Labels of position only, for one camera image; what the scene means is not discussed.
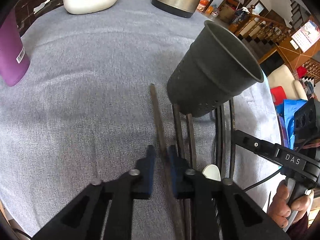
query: purple bottle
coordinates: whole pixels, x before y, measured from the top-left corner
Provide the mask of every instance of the purple bottle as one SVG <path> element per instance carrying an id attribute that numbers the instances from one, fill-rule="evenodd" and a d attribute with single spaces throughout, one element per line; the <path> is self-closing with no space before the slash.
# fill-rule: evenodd
<path id="1" fill-rule="evenodd" d="M 0 75 L 12 87 L 23 78 L 29 65 L 13 9 L 0 28 Z"/>

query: barcode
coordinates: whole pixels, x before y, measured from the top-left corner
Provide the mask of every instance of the barcode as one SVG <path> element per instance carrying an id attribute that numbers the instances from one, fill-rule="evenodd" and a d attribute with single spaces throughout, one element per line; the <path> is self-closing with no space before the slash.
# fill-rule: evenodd
<path id="1" fill-rule="evenodd" d="M 17 56 L 17 62 L 18 62 L 18 64 L 22 61 L 25 53 L 26 53 L 26 50 L 25 50 L 24 47 L 22 47 L 22 50 L 21 50 L 20 54 Z"/>

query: black kettle base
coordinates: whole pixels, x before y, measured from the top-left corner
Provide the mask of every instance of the black kettle base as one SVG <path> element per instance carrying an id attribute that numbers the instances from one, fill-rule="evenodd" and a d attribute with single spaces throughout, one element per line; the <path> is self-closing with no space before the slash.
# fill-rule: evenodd
<path id="1" fill-rule="evenodd" d="M 190 18 L 194 13 L 190 13 L 190 12 L 186 12 L 183 10 L 180 10 L 178 8 L 172 7 L 170 5 L 167 5 L 165 3 L 159 2 L 158 0 L 152 0 L 151 4 L 157 8 L 159 8 L 160 10 L 163 10 L 165 12 L 174 14 L 176 16 L 180 16 L 183 18 Z"/>

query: black metal cup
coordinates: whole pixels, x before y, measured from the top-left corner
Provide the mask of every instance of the black metal cup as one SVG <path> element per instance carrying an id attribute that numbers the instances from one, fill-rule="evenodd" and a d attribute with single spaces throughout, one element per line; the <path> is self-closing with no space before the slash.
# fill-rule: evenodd
<path id="1" fill-rule="evenodd" d="M 263 80 L 247 47 L 226 28 L 205 21 L 169 78 L 167 92 L 181 113 L 200 117 Z"/>

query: metal bolt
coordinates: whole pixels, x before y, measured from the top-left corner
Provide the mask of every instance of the metal bolt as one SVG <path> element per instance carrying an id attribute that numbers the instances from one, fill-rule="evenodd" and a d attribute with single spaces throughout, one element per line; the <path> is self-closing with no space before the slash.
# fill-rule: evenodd
<path id="1" fill-rule="evenodd" d="M 195 175 L 196 174 L 196 171 L 194 169 L 187 169 L 186 170 L 186 174 L 187 175 Z"/>
<path id="2" fill-rule="evenodd" d="M 229 185 L 233 184 L 233 181 L 232 181 L 232 179 L 225 178 L 225 179 L 222 180 L 222 183 L 224 185 L 228 185 L 229 186 Z"/>
<path id="3" fill-rule="evenodd" d="M 91 180 L 91 184 L 94 186 L 100 185 L 102 182 L 102 179 L 94 178 Z"/>
<path id="4" fill-rule="evenodd" d="M 140 174 L 140 171 L 135 169 L 135 170 L 129 170 L 129 174 L 131 176 L 138 176 Z"/>

